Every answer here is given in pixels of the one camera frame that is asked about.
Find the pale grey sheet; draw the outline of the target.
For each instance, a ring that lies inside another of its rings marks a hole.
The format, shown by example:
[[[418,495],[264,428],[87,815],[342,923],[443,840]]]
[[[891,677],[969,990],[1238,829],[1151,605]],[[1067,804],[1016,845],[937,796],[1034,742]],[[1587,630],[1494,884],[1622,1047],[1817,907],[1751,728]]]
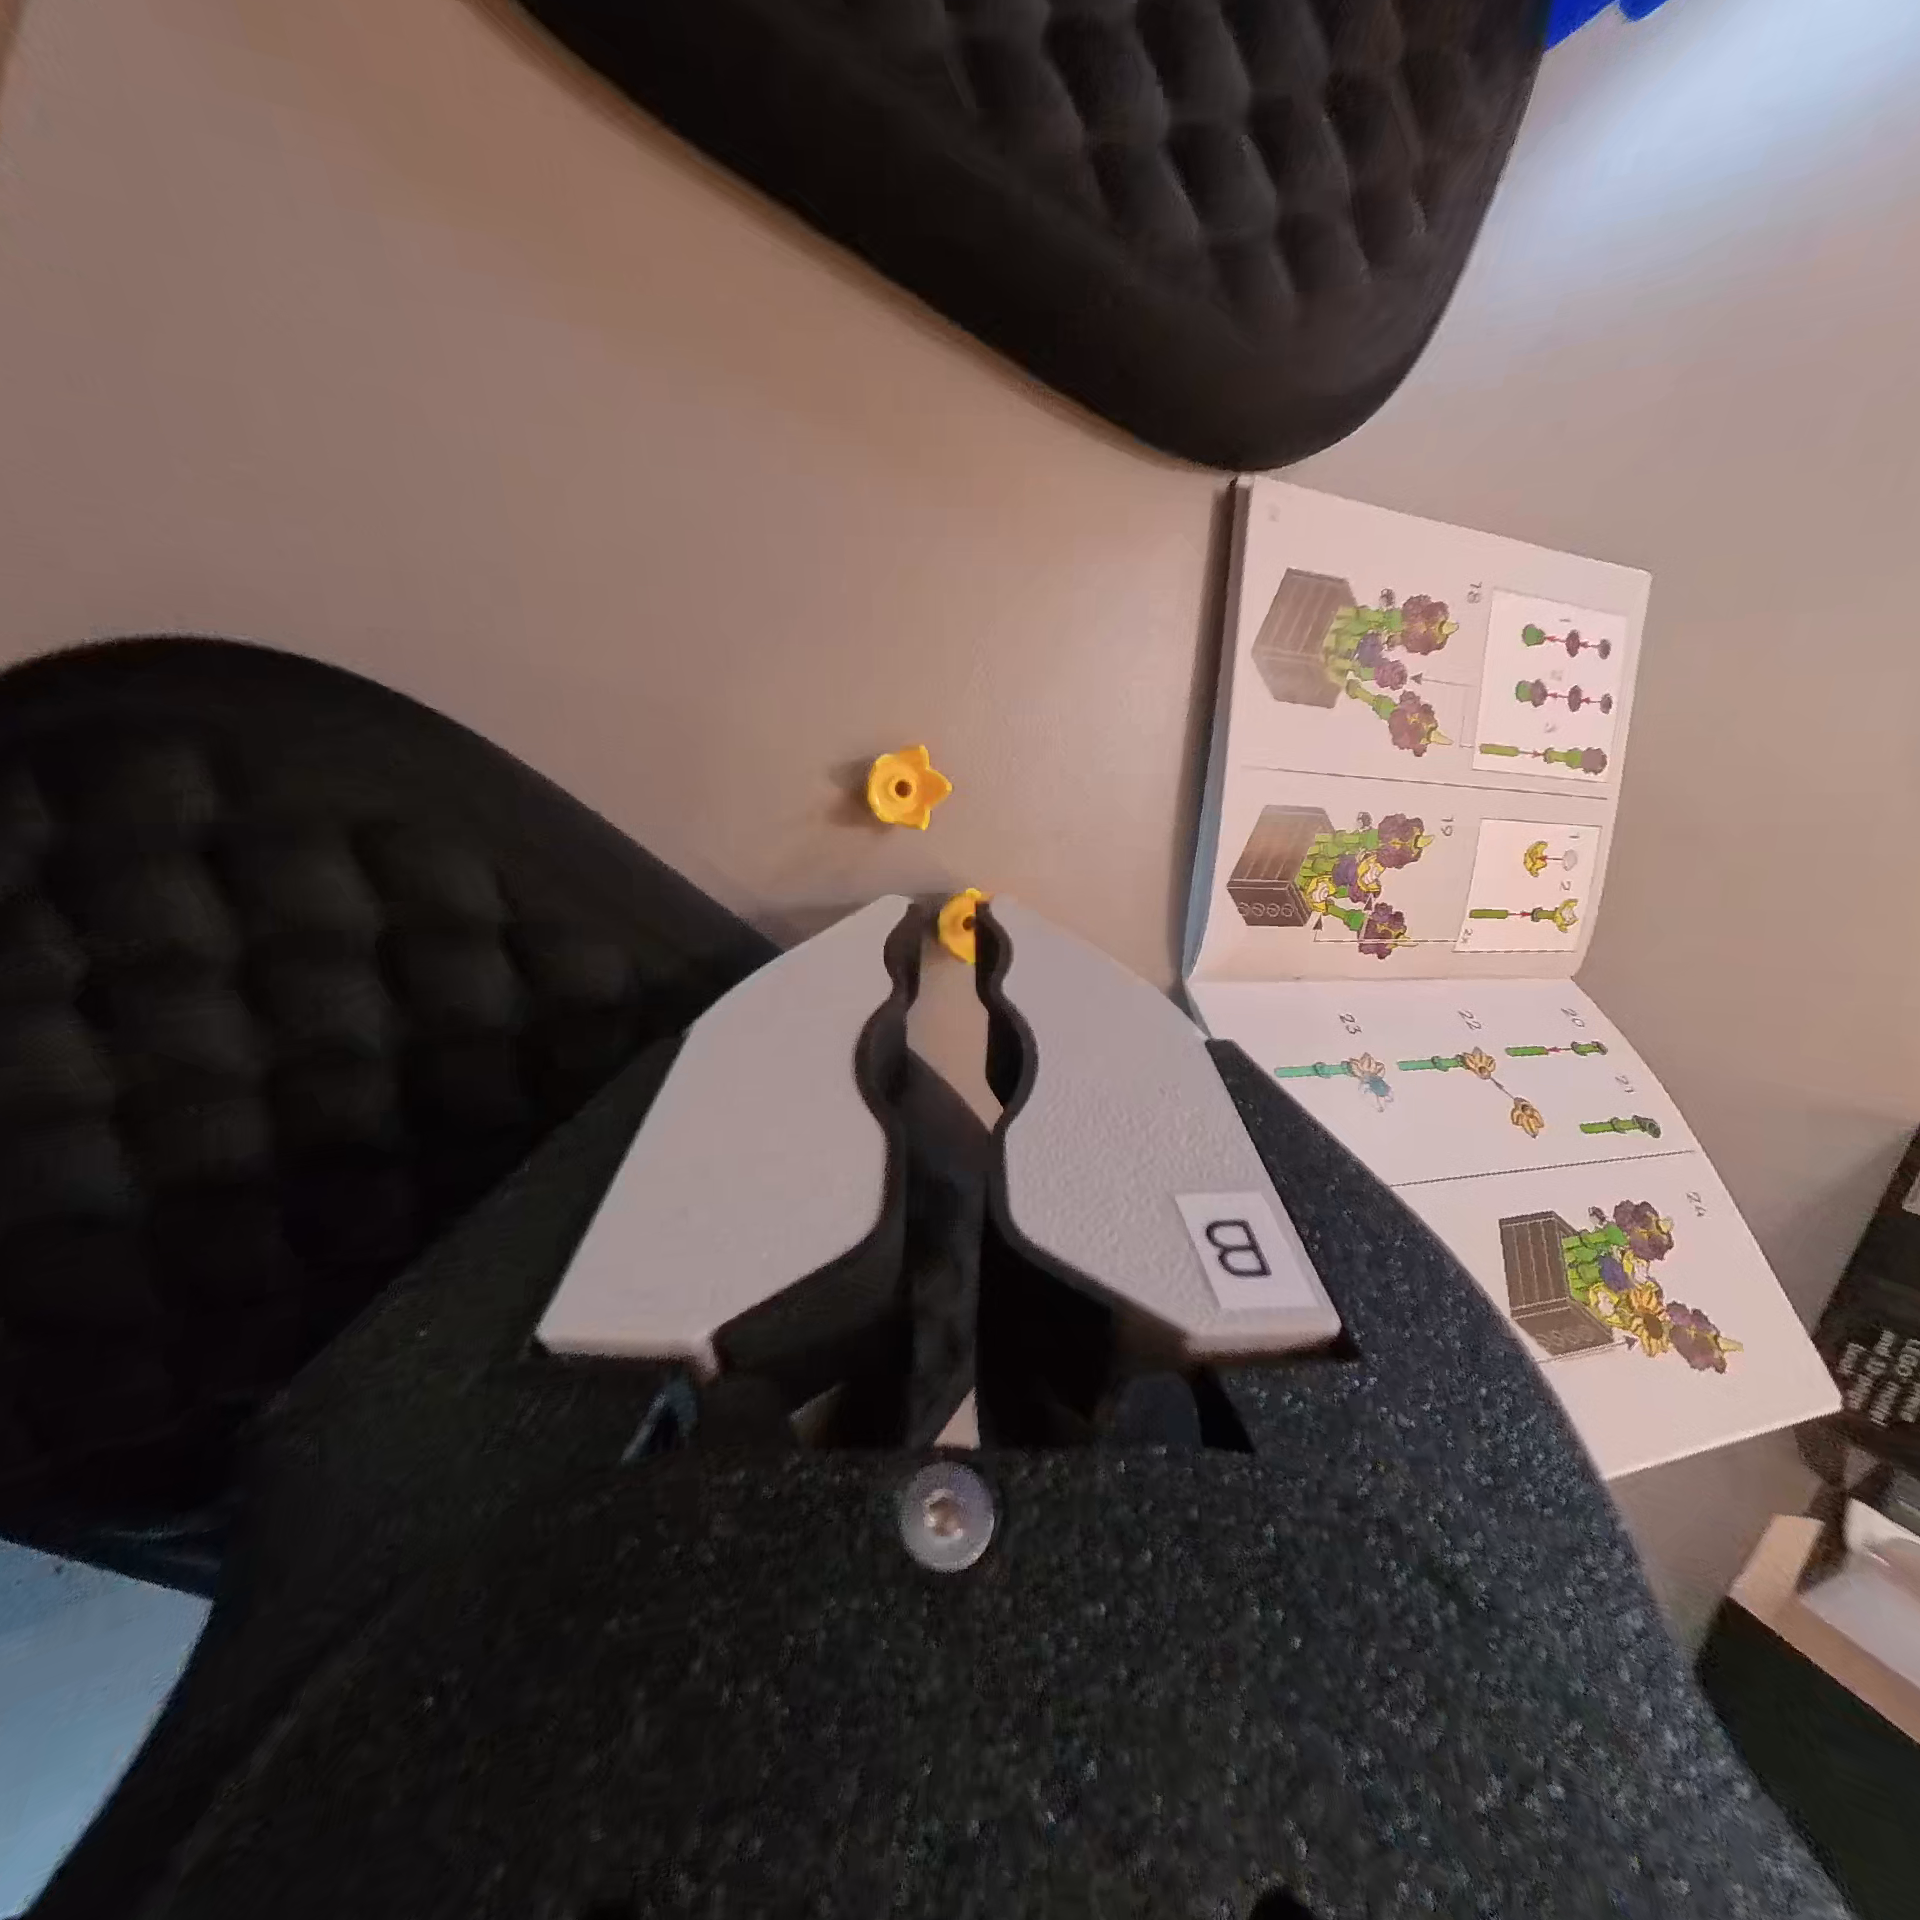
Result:
[[[3,1546],[3,1916],[102,1813],[207,1619],[201,1596]]]

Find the white cardboard box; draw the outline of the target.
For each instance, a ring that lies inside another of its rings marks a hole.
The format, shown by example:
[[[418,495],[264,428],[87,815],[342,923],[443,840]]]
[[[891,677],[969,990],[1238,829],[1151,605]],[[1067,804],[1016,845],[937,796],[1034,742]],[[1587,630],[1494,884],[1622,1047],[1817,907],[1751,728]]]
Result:
[[[1867,1502],[1775,1517],[1729,1592],[1859,1704],[1919,1743],[1919,1539]]]

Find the black quilted cushion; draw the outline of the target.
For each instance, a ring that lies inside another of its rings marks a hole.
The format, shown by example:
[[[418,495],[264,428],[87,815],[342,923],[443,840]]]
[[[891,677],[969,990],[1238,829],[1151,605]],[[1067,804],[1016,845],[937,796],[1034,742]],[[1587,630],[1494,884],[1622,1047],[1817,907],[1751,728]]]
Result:
[[[4,1541],[199,1555],[266,1402],[775,954],[337,666],[124,638],[8,667]]]
[[[1532,3],[536,3],[559,45],[1023,373],[1248,472],[1449,311]]]

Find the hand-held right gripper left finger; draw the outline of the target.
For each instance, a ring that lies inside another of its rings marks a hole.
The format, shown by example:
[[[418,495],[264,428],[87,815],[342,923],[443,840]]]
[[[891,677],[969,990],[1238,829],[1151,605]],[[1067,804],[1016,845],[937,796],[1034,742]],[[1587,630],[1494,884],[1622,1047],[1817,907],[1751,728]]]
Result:
[[[927,909],[879,896],[704,1011],[536,1325],[815,1445],[931,1448],[969,1403],[983,1125],[910,1045]]]

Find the beige desk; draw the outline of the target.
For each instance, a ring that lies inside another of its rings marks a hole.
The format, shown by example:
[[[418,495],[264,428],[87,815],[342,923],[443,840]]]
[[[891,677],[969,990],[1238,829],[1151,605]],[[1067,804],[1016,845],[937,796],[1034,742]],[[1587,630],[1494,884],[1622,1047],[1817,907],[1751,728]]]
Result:
[[[1915,16],[1546,61],[1299,485],[1650,575],[1585,990],[1817,1319],[1915,1125]],[[1224,476],[1011,370],[491,5],[4,5],[4,660],[254,638],[777,940],[1006,892],[1177,980]],[[865,799],[929,746],[923,832]]]

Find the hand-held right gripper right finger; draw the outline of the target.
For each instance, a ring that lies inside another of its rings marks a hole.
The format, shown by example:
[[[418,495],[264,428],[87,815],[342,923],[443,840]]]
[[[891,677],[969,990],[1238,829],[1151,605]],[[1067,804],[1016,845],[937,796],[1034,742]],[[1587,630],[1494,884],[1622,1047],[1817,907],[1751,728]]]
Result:
[[[999,1101],[976,1277],[998,1448],[1248,1452],[1231,1394],[1343,1325],[1206,1030],[1011,898],[976,920]]]

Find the black printed box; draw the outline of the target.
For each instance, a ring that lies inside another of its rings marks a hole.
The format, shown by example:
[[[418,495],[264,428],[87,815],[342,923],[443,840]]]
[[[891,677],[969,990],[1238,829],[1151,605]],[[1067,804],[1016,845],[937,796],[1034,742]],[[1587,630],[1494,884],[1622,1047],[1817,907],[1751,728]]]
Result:
[[[1919,1133],[1888,1176],[1815,1324],[1840,1394],[1823,1437],[1919,1478]]]

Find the open instruction booklet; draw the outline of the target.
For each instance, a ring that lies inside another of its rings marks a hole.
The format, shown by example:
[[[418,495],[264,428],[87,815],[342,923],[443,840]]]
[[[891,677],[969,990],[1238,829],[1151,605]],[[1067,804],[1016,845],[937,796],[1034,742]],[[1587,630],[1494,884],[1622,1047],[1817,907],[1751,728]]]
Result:
[[[1232,492],[1184,995],[1452,1251],[1618,1478],[1840,1413],[1702,1141],[1578,984],[1649,575]]]

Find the blue plastic bin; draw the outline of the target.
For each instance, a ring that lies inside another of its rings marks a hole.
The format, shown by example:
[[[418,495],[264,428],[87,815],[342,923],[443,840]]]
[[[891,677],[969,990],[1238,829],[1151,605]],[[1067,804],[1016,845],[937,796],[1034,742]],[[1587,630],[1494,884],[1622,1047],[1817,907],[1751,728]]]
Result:
[[[1591,48],[1615,48],[1627,27],[1660,13],[1667,3],[1551,3],[1546,12],[1546,58],[1548,61],[1566,63],[1572,55],[1566,48],[1578,48],[1578,58],[1588,58]]]

